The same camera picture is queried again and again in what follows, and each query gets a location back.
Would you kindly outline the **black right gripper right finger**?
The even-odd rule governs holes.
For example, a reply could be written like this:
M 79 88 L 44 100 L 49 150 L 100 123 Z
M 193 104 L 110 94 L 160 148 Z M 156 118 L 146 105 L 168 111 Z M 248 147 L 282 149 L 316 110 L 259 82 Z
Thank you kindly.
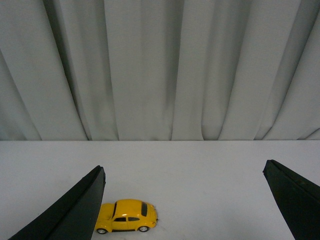
M 283 164 L 267 160 L 263 175 L 296 240 L 320 238 L 320 187 Z

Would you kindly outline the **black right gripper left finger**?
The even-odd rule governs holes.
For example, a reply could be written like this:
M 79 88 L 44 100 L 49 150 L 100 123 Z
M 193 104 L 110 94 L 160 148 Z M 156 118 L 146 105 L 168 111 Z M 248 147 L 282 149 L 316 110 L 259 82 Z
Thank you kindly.
M 90 240 L 102 204 L 106 174 L 96 166 L 12 240 Z

